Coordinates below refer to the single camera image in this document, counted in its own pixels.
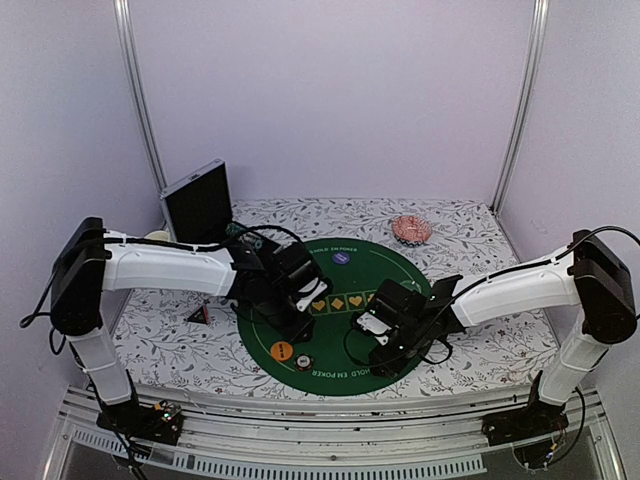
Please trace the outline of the orange big blind button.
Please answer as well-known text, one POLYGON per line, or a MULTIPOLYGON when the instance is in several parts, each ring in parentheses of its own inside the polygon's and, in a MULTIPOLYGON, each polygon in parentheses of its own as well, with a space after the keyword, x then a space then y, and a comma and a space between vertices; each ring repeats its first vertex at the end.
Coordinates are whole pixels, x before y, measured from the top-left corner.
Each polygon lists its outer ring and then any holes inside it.
POLYGON ((270 355, 277 362, 286 362, 294 354, 293 346, 286 341, 278 341, 271 345, 270 355))

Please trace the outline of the red black 100 chip stack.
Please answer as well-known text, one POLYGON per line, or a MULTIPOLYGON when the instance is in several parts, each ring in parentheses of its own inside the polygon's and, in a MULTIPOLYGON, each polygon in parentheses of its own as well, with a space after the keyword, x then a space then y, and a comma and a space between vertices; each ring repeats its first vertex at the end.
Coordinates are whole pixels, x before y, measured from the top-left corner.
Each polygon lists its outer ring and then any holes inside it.
POLYGON ((294 367, 297 371, 309 371, 314 366, 314 358, 307 354, 297 355, 294 359, 294 367))

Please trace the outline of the purple small blind button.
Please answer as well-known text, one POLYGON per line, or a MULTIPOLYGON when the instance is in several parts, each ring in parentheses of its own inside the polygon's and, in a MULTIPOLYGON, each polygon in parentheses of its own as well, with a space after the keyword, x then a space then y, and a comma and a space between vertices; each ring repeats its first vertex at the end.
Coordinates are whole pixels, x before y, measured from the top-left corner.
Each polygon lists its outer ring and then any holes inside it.
POLYGON ((346 265, 350 262, 350 260, 350 255, 344 251, 338 251, 332 255, 332 261, 336 265, 346 265))

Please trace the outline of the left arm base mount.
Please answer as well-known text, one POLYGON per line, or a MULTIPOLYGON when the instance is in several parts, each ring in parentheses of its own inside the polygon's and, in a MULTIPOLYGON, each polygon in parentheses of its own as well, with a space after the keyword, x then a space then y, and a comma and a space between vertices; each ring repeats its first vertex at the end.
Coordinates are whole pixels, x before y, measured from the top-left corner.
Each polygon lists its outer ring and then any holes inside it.
POLYGON ((162 400, 145 406, 137 400, 102 405, 97 425, 126 437, 171 446, 178 444, 184 416, 180 405, 162 400))

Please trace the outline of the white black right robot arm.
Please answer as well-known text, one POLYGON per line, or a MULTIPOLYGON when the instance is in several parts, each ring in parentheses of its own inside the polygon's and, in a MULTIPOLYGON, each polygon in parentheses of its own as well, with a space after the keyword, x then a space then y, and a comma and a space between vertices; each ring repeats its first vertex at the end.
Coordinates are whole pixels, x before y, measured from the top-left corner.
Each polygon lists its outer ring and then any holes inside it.
POLYGON ((576 306, 579 316, 570 334, 517 415, 524 435, 539 435, 610 347, 637 329, 630 270, 599 239, 603 231, 576 231, 564 248, 485 276, 440 279, 429 294, 385 280, 353 320, 356 329, 378 342, 369 354, 370 371, 393 376, 426 354, 434 341, 495 318, 576 306))

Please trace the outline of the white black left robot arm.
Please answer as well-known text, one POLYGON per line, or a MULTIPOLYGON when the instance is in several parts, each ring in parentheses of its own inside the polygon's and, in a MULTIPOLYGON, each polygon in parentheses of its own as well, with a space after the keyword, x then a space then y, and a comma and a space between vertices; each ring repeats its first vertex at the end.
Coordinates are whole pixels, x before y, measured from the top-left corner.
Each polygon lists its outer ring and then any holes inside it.
POLYGON ((111 419, 128 434, 148 426, 146 408, 101 318, 105 291, 159 289, 227 298, 257 311, 290 342, 313 333, 311 304, 332 289, 304 242, 276 225, 239 227, 221 242, 186 244, 137 238, 85 218, 52 266, 46 287, 21 328, 50 320, 79 357, 111 419))

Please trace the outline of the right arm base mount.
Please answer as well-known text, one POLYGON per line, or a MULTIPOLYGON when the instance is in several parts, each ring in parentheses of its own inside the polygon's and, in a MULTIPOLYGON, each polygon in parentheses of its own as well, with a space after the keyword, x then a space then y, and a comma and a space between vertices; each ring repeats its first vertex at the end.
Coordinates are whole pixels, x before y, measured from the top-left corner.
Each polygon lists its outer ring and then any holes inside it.
POLYGON ((530 470, 549 466, 565 440, 569 422, 564 405, 530 400, 526 406, 482 417, 482 433, 490 446, 514 443, 543 436, 539 442, 515 447, 516 461, 530 470))

